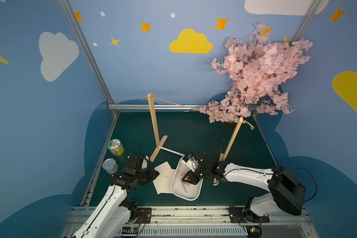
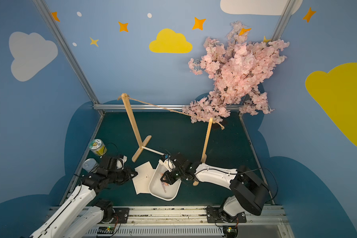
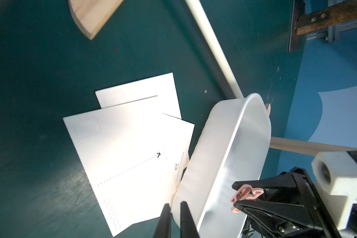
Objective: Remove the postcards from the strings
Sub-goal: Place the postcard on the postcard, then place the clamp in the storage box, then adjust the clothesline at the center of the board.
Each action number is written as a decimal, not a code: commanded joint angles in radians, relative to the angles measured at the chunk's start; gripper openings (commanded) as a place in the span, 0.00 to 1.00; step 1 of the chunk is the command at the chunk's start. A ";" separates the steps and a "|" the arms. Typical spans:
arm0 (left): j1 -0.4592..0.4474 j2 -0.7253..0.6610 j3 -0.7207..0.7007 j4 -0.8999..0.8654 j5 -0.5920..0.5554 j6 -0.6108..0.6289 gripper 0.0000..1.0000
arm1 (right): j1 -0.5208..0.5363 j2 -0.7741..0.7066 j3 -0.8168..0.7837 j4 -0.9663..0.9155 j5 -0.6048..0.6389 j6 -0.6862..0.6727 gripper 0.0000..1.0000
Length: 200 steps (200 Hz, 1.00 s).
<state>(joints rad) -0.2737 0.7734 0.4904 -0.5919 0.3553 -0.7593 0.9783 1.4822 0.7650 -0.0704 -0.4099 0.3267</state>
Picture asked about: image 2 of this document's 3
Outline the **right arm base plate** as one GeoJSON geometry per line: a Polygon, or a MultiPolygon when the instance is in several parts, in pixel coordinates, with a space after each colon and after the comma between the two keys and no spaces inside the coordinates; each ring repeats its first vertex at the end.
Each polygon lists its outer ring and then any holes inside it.
{"type": "Polygon", "coordinates": [[[220,207],[207,206],[206,218],[208,223],[246,223],[247,218],[245,212],[241,212],[235,216],[231,216],[220,207]]]}

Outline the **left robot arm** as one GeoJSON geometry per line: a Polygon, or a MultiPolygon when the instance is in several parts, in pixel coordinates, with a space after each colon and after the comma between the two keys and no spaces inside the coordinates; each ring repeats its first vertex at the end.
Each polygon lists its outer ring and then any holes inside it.
{"type": "Polygon", "coordinates": [[[82,238],[98,223],[119,223],[112,202],[99,199],[83,216],[77,216],[109,184],[122,185],[138,173],[126,166],[127,156],[102,156],[99,166],[80,179],[80,184],[63,205],[36,231],[31,238],[82,238]]]}

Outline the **salmon clothespin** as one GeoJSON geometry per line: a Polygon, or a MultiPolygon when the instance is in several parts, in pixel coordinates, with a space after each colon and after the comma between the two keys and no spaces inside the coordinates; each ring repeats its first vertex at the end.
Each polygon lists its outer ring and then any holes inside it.
{"type": "Polygon", "coordinates": [[[170,184],[168,184],[166,182],[161,182],[161,184],[162,184],[163,188],[168,188],[171,186],[170,184]]]}

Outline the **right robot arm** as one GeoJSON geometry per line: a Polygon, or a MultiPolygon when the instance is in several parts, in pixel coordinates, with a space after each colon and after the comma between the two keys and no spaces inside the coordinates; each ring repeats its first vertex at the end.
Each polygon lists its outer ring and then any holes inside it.
{"type": "Polygon", "coordinates": [[[240,218],[245,222],[246,213],[260,216],[269,202],[269,186],[255,170],[247,166],[238,169],[223,169],[197,161],[191,162],[182,154],[164,154],[159,160],[163,166],[162,183],[173,185],[179,180],[212,183],[230,190],[233,195],[226,198],[219,208],[208,207],[208,223],[233,223],[240,218]]]}

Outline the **white postcard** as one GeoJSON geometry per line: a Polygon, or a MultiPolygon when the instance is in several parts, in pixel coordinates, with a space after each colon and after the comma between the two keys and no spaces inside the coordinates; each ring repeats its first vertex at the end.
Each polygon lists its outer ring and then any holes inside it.
{"type": "Polygon", "coordinates": [[[132,179],[136,194],[149,194],[149,184],[154,175],[154,169],[135,170],[138,175],[132,179]]]}
{"type": "Polygon", "coordinates": [[[152,168],[152,165],[150,162],[146,162],[138,167],[135,168],[135,171],[138,172],[139,175],[141,176],[153,176],[155,170],[152,168]]]}

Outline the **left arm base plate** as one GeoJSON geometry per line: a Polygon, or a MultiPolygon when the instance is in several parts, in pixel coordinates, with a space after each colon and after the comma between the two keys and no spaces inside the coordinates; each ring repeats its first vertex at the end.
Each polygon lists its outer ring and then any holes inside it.
{"type": "Polygon", "coordinates": [[[107,208],[104,211],[104,217],[101,221],[102,224],[125,224],[128,221],[130,209],[121,208],[107,208]]]}

